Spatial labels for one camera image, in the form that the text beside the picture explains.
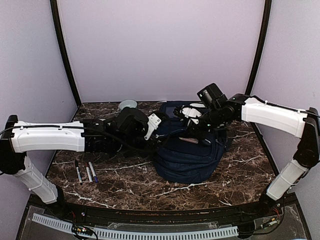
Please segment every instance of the pen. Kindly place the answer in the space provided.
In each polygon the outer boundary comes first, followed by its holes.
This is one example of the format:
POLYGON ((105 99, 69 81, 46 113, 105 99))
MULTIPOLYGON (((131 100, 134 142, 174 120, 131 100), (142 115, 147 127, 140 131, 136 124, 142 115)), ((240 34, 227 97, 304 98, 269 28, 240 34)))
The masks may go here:
POLYGON ((89 179, 89 182, 92 183, 92 177, 91 177, 91 174, 90 174, 90 169, 89 169, 89 166, 88 166, 88 163, 86 162, 85 163, 85 168, 86 168, 86 173, 88 174, 88 179, 89 179))
POLYGON ((95 170, 94 170, 94 166, 92 166, 92 163, 91 163, 91 162, 89 162, 89 166, 90 166, 90 168, 91 168, 91 172, 92 172, 92 175, 93 175, 93 178, 94 178, 95 183, 98 183, 98 178, 97 178, 96 172, 95 172, 95 170))
POLYGON ((80 185, 82 185, 82 179, 81 179, 79 164, 78 164, 77 160, 74 160, 74 165, 75 165, 76 173, 78 174, 79 183, 80 183, 80 185))

